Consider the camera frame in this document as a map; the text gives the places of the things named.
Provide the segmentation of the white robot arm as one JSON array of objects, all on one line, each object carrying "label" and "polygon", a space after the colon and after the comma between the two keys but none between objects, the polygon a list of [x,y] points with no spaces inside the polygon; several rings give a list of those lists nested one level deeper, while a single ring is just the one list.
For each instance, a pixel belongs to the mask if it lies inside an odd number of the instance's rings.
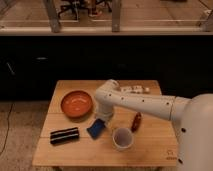
[{"label": "white robot arm", "polygon": [[120,90],[116,80],[107,80],[94,93],[97,117],[111,120],[114,107],[180,122],[177,171],[213,171],[213,94],[193,98],[137,94]]}]

